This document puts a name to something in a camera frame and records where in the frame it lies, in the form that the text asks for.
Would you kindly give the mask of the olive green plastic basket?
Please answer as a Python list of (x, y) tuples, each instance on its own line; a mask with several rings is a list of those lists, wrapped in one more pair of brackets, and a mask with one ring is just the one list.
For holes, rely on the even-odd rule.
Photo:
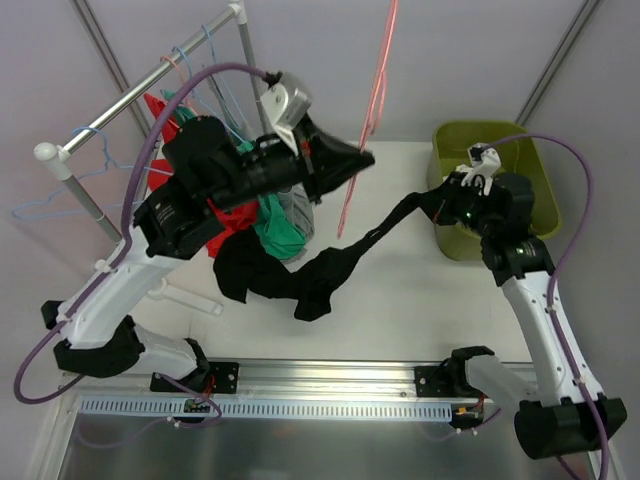
[[(469, 162), (467, 149), (476, 143), (489, 144), (523, 134), (519, 125), (501, 120), (454, 120), (441, 124), (432, 135), (432, 152), (426, 173), (429, 190), (439, 186), (461, 164)], [(559, 231), (562, 220), (553, 190), (534, 141), (525, 138), (499, 145), (500, 172), (516, 173), (532, 182), (535, 202), (531, 229), (543, 241)], [(441, 252), (454, 261), (479, 261), (480, 237), (460, 226), (436, 226)]]

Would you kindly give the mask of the green tank top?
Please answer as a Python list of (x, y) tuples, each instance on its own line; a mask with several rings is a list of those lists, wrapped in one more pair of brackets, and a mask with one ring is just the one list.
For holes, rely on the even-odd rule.
[[(181, 103), (167, 121), (162, 130), (163, 139), (168, 142), (178, 133), (187, 120), (195, 118), (196, 112), (189, 101)], [(147, 184), (151, 191), (166, 183), (169, 173), (173, 170), (166, 159), (156, 158), (151, 167), (164, 173), (151, 172), (148, 174)], [(289, 192), (270, 194), (258, 201), (250, 202), (234, 208), (230, 213), (215, 210), (225, 230), (206, 243), (208, 256), (215, 258), (223, 244), (232, 234), (253, 227), (259, 236), (265, 251), (280, 261), (293, 261), (304, 253), (305, 245), (312, 237), (313, 219), (294, 220), (294, 213), (302, 214), (298, 206), (303, 206), (306, 200), (295, 200), (298, 195), (291, 189)]]

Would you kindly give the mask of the blue hanger under grey top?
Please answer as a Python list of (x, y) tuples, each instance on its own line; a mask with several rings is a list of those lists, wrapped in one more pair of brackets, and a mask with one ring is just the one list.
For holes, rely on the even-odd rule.
[(254, 130), (242, 110), (233, 89), (223, 73), (208, 79), (209, 88), (216, 97), (223, 117), (232, 131), (239, 136), (239, 142), (250, 141), (254, 138)]

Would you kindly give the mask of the black tank top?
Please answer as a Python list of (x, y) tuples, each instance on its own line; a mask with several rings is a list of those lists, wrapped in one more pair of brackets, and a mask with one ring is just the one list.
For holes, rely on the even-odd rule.
[(267, 299), (291, 299), (296, 302), (294, 318), (312, 322), (331, 312), (333, 293), (376, 243), (416, 209), (434, 219), (442, 202), (436, 192), (413, 192), (357, 242), (342, 249), (326, 248), (294, 272), (266, 252), (257, 233), (244, 230), (221, 246), (213, 263), (214, 276), (228, 299), (244, 303), (250, 292)]

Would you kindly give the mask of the light blue wire hanger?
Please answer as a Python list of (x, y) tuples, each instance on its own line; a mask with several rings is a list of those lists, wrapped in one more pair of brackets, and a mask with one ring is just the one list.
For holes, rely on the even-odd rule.
[[(99, 180), (105, 180), (112, 172), (121, 172), (122, 174), (130, 174), (132, 172), (134, 167), (132, 163), (119, 162), (111, 154), (109, 137), (103, 130), (95, 127), (80, 126), (75, 128), (73, 133), (94, 133), (101, 139), (102, 163), (98, 168), (86, 171), (77, 177), (81, 187), (85, 187), (86, 183), (92, 185)], [(71, 196), (71, 188), (69, 186), (61, 186), (42, 199), (28, 201), (15, 206), (11, 210), (11, 216), (16, 220), (36, 221), (81, 215), (82, 210), (80, 207), (63, 207), (61, 198)]]

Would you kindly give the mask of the silver clothes rack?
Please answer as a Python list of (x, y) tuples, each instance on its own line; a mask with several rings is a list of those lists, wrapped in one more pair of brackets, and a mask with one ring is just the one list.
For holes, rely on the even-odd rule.
[[(255, 65), (247, 27), (240, 24), (238, 29), (246, 61), (218, 63), (192, 75), (172, 97), (151, 127), (129, 179), (119, 228), (109, 223), (103, 211), (65, 165), (70, 154), (80, 148), (94, 133), (79, 133), (65, 146), (57, 146), (52, 154), (45, 155), (43, 161), (48, 168), (62, 183), (71, 188), (72, 194), (83, 208), (94, 215), (101, 228), (118, 242), (105, 268), (98, 271), (74, 297), (65, 302), (47, 301), (43, 304), (42, 313), (49, 328), (70, 321), (89, 301), (107, 300), (119, 288), (126, 294), (132, 293), (136, 286), (148, 291), (160, 278), (154, 273), (155, 268), (160, 268), (163, 274), (167, 274), (181, 262), (191, 259), (208, 240), (220, 232), (222, 225), (213, 212), (214, 208), (236, 207), (280, 188), (303, 184), (307, 171), (302, 159), (275, 134), (278, 143), (284, 146), (284, 152), (271, 151), (243, 170), (232, 167), (232, 185), (221, 194), (215, 194), (208, 187), (196, 185), (196, 172), (187, 163), (177, 166), (174, 175), (157, 192), (161, 197), (162, 206), (186, 209), (185, 213), (179, 215), (178, 224), (171, 226), (161, 221), (161, 208), (153, 207), (149, 202), (143, 202), (139, 208), (133, 206), (144, 170), (152, 159), (157, 137), (180, 102), (201, 81), (225, 71), (244, 72), (255, 81), (263, 81), (268, 73)], [(101, 128), (108, 124), (160, 80), (168, 70), (167, 62), (158, 64), (146, 77), (125, 90), (119, 100), (89, 127)]]

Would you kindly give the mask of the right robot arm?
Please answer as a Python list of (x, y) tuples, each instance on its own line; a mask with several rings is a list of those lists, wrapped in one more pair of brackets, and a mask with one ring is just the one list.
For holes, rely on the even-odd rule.
[(430, 191), (429, 217), (459, 223), (481, 239), (482, 261), (517, 318), (536, 375), (529, 383), (481, 348), (454, 353), (448, 388), (466, 397), (475, 390), (513, 418), (519, 444), (534, 460), (600, 451), (627, 419), (624, 403), (609, 398), (573, 336), (545, 243), (531, 230), (534, 192), (520, 175), (492, 181), (453, 172)]

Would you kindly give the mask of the red tank top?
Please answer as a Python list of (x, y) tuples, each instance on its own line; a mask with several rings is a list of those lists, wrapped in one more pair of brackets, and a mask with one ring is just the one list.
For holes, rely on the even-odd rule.
[[(155, 119), (159, 117), (165, 109), (168, 100), (173, 96), (171, 92), (165, 91), (162, 92), (162, 95), (164, 97), (163, 100), (149, 93), (143, 95), (144, 102)], [(180, 104), (163, 126), (161, 139), (165, 143), (172, 141), (179, 132), (179, 129), (183, 127), (188, 120), (196, 117), (197, 114), (192, 108)], [(157, 154), (156, 158), (150, 163), (150, 171), (147, 175), (147, 189), (151, 192), (157, 190), (166, 183), (172, 173), (173, 169), (169, 162)], [(224, 230), (206, 243), (206, 249), (210, 258), (217, 256), (222, 244), (231, 235), (238, 231), (247, 230), (253, 226), (257, 220), (258, 207), (259, 203), (252, 201), (235, 207), (232, 210), (213, 209), (218, 220), (223, 225)]]

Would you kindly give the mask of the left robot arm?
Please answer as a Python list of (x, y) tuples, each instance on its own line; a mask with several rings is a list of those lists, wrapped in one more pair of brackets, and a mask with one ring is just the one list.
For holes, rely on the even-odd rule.
[(163, 147), (172, 174), (138, 207), (122, 212), (123, 239), (87, 284), (41, 311), (60, 341), (57, 366), (94, 378), (165, 374), (186, 391), (202, 388), (208, 363), (192, 339), (173, 340), (135, 323), (132, 309), (161, 279), (224, 231), (217, 213), (290, 186), (319, 200), (374, 164), (374, 156), (319, 129), (308, 115), (289, 141), (268, 137), (240, 153), (222, 122), (187, 121)]

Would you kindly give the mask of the grey tank top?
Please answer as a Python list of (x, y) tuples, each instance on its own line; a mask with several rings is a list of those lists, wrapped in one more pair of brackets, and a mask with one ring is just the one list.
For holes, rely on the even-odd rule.
[(315, 233), (313, 208), (304, 188), (295, 185), (257, 202), (257, 220), (249, 229), (258, 235), (265, 251), (283, 263), (301, 258)]

